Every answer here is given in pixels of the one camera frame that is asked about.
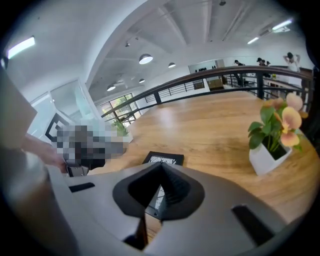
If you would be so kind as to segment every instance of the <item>wooden floor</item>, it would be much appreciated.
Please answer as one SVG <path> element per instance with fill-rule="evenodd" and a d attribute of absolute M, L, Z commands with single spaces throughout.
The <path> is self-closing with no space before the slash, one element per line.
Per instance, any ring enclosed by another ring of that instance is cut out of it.
<path fill-rule="evenodd" d="M 150 244 L 151 241 L 155 238 L 159 230 L 161 229 L 161 222 L 155 217 L 145 213 L 145 224 L 146 224 L 146 232 L 148 243 Z"/>
<path fill-rule="evenodd" d="M 149 151 L 183 154 L 183 166 L 236 182 L 286 222 L 305 213 L 319 188 L 320 160 L 307 139 L 272 172 L 257 176 L 249 162 L 248 127 L 262 101 L 247 92 L 199 96 L 154 106 L 130 125 L 133 141 L 101 174 L 140 165 Z"/>

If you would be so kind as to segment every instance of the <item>person's hand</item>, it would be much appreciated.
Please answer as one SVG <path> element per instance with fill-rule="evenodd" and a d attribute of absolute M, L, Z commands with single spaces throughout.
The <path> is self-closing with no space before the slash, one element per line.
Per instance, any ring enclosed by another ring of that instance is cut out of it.
<path fill-rule="evenodd" d="M 26 134 L 22 149 L 37 155 L 46 165 L 56 166 L 62 173 L 66 173 L 66 163 L 57 149 L 32 135 Z"/>

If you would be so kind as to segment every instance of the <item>yellow orchid flower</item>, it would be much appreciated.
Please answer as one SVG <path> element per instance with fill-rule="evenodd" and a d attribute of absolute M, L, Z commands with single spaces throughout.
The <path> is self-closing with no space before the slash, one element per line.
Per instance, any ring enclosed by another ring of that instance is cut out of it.
<path fill-rule="evenodd" d="M 286 96 L 285 101 L 288 104 L 288 107 L 293 107 L 296 111 L 298 111 L 302 118 L 308 117 L 307 112 L 301 111 L 304 103 L 299 96 L 295 95 L 293 92 L 290 92 Z"/>
<path fill-rule="evenodd" d="M 282 112 L 282 119 L 278 113 L 274 113 L 275 118 L 281 122 L 282 134 L 280 140 L 286 147 L 298 145 L 300 140 L 297 134 L 291 130 L 298 129 L 302 124 L 302 119 L 298 111 L 292 106 L 287 106 Z"/>
<path fill-rule="evenodd" d="M 276 98 L 276 99 L 268 99 L 263 102 L 264 107 L 274 107 L 275 110 L 280 109 L 284 104 L 284 100 L 282 98 Z"/>

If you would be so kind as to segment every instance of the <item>window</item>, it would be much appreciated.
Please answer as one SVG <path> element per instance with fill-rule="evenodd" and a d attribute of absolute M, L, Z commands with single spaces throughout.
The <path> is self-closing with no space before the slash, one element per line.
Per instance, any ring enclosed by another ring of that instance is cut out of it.
<path fill-rule="evenodd" d="M 133 98 L 133 95 L 132 93 L 130 94 L 127 94 L 125 96 L 121 96 L 119 98 L 115 98 L 109 102 L 106 102 L 106 103 L 103 103 L 101 104 L 101 109 L 102 109 L 102 112 L 103 113 L 107 113 L 109 110 L 112 110 L 113 108 L 119 106 L 120 104 L 122 103 L 125 103 L 127 100 Z M 127 127 L 129 126 L 131 123 L 133 123 L 136 119 L 138 119 L 139 117 L 141 117 L 141 113 L 140 111 L 137 111 L 135 112 L 134 114 L 131 114 L 131 115 L 124 115 L 126 113 L 130 113 L 131 111 L 133 110 L 136 110 L 138 109 L 138 106 L 135 102 L 133 103 L 130 103 L 129 105 L 127 106 L 124 106 L 118 110 L 115 111 L 116 115 L 119 117 L 119 119 L 121 121 L 128 121 L 128 122 L 124 122 L 123 124 Z M 106 120 L 109 120 L 109 119 L 114 119 L 115 118 L 115 115 L 113 113 L 111 114 L 108 114 L 106 116 Z"/>

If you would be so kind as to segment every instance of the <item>white ceiling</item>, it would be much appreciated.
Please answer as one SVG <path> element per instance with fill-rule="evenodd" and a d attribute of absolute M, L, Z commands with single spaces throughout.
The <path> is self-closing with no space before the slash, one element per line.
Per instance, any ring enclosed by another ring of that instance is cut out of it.
<path fill-rule="evenodd" d="M 245 48 L 266 25 L 287 17 L 272 0 L 226 0 L 224 6 L 219 2 L 43 1 L 25 14 L 6 46 L 8 50 L 35 38 L 35 46 L 10 59 L 7 73 L 29 101 L 75 79 L 103 98 L 108 85 L 125 83 L 111 93 L 137 87 L 140 78 L 168 70 L 171 57 L 177 64 L 186 60 L 187 51 L 197 55 L 197 49 Z M 144 53 L 154 59 L 140 65 Z"/>
<path fill-rule="evenodd" d="M 247 42 L 266 26 L 288 18 L 271 0 L 226 0 L 224 6 L 219 2 L 171 0 L 133 24 L 105 55 L 92 79 L 89 92 L 93 100 L 112 95 L 113 91 L 106 92 L 107 87 L 124 78 L 134 78 L 132 84 L 138 86 L 139 79 L 158 76 L 168 70 L 169 62 L 165 66 L 162 60 L 169 60 L 171 56 L 174 62 L 178 52 L 183 56 L 190 48 L 220 51 L 223 45 L 249 47 Z M 151 54 L 153 61 L 140 65 L 139 57 L 145 53 Z"/>

